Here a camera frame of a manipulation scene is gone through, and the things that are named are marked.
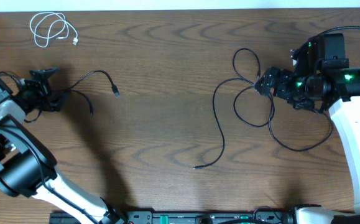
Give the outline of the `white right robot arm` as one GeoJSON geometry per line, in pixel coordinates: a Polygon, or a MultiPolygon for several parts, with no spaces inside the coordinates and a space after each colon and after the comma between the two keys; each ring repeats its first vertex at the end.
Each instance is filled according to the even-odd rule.
{"type": "Polygon", "coordinates": [[[310,37],[291,51],[294,70],[268,68],[254,88],[287,101],[296,110],[328,112],[341,138],[353,184],[354,212],[320,205],[294,206],[284,223],[360,223],[360,68],[351,68],[345,54],[344,27],[310,37]]]}

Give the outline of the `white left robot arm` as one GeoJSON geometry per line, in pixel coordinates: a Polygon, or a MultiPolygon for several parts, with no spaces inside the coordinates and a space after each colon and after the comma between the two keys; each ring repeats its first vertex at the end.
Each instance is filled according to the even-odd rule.
{"type": "Polygon", "coordinates": [[[73,88],[52,90],[48,80],[57,72],[30,70],[28,79],[0,72],[0,190],[51,203],[80,223],[127,223],[125,214],[66,178],[53,154],[24,127],[33,110],[61,110],[73,88]]]}

